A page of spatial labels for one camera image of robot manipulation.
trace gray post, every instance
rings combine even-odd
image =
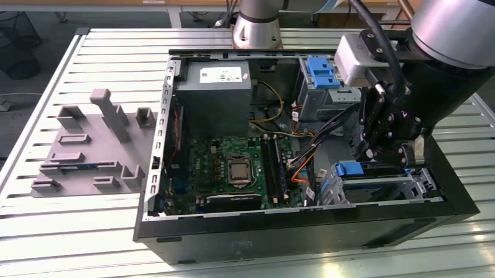
[[[113,129],[121,143],[131,141],[126,130],[126,123],[118,115],[114,104],[110,101],[111,92],[109,89],[95,89],[91,93],[90,101],[101,107],[107,126]]]

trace yellow wire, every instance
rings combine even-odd
[[[258,81],[258,83],[262,83],[263,85],[266,85],[269,87],[269,89],[274,92],[274,94],[278,96],[279,101],[281,101],[281,110],[279,110],[279,113],[274,117],[267,118],[267,119],[251,120],[250,121],[251,123],[265,123],[265,122],[270,122],[271,120],[275,120],[278,117],[281,117],[282,112],[285,110],[285,101],[282,100],[282,96],[281,96],[279,92],[265,81]]]

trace wire bundle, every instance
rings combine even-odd
[[[310,142],[310,148],[301,153],[291,161],[290,165],[294,165],[298,163],[303,158],[306,158],[303,164],[301,164],[299,168],[297,169],[291,181],[293,182],[303,182],[310,184],[310,180],[299,179],[298,175],[302,171],[302,169],[309,165],[310,161],[313,160],[315,154],[317,154],[317,149],[323,142],[325,137],[335,130],[338,129],[345,122],[347,121],[349,117],[359,107],[358,104],[353,104],[345,111],[342,111],[333,119],[330,119],[322,126],[322,128],[318,130],[317,134],[314,135],[311,142]]]

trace slatted table surface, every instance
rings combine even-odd
[[[342,34],[286,29],[283,44],[335,49]],[[169,49],[227,48],[230,36],[210,29],[95,29],[74,38],[0,172],[0,277],[495,277],[495,118],[477,95],[439,123],[435,138],[482,213],[395,248],[170,266],[133,242],[138,194],[30,197],[60,106],[97,112],[90,92],[106,87],[126,112],[157,111]]]

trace motherboard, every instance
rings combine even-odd
[[[293,156],[286,136],[193,140],[187,181],[171,182],[175,214],[303,206],[286,170]]]

